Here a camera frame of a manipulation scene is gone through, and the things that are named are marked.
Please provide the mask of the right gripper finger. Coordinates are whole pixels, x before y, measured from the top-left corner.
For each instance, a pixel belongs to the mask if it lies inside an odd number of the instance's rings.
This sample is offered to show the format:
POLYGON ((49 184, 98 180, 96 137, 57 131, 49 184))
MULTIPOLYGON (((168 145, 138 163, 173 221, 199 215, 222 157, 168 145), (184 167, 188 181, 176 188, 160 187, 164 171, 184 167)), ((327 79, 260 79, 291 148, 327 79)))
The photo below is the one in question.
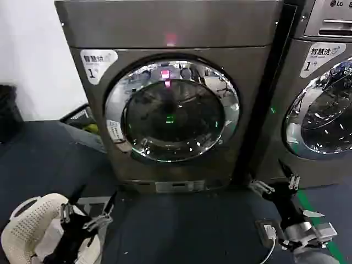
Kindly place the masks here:
POLYGON ((275 192, 275 189, 273 187, 260 180, 252 180, 251 182, 249 182, 249 188, 257 194, 271 194, 275 192))
POLYGON ((292 171, 292 169, 285 164, 281 159, 278 160, 281 170, 288 180, 288 188, 294 192, 299 189, 300 176, 292 171))

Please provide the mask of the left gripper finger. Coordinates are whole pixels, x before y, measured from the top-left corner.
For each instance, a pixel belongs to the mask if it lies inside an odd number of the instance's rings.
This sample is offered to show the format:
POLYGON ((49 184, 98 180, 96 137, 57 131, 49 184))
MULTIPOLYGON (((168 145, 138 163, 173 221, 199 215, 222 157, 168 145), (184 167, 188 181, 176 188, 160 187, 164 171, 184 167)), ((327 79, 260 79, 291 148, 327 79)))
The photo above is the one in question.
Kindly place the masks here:
POLYGON ((73 193, 69 196, 67 203, 62 203, 60 206, 60 222, 69 223, 70 216, 74 213, 74 206, 81 198, 81 194, 85 189, 85 185, 81 185, 76 188, 73 193))
POLYGON ((97 217, 93 218, 91 221, 85 223, 85 229, 98 229, 110 224, 113 221, 111 217, 111 212, 114 208, 116 195, 117 192, 115 191, 105 204, 102 213, 97 217))

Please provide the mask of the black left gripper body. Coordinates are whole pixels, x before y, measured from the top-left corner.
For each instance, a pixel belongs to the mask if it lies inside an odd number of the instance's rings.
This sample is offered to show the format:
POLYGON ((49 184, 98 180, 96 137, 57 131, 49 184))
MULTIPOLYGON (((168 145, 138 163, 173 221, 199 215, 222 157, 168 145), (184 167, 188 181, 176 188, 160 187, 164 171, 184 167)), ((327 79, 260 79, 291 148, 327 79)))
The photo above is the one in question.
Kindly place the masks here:
POLYGON ((60 220, 63 235, 54 251, 46 256, 44 263, 74 263, 79 249, 85 239, 92 237, 92 232, 84 229, 84 224, 91 220, 89 216, 70 216, 69 221, 60 220))

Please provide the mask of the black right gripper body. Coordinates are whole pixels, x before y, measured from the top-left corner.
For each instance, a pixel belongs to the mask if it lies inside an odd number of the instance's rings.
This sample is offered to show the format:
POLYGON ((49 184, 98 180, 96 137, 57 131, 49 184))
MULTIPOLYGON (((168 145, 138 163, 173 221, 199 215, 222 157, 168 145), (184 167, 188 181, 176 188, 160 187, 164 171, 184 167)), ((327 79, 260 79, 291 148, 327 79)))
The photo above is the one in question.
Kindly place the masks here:
POLYGON ((305 218, 302 211, 298 210, 292 199, 296 190, 289 189, 289 184, 270 184, 269 187, 274 191, 262 194, 262 197, 272 203, 277 208, 281 217, 280 227, 286 229, 290 226, 304 223, 305 218))

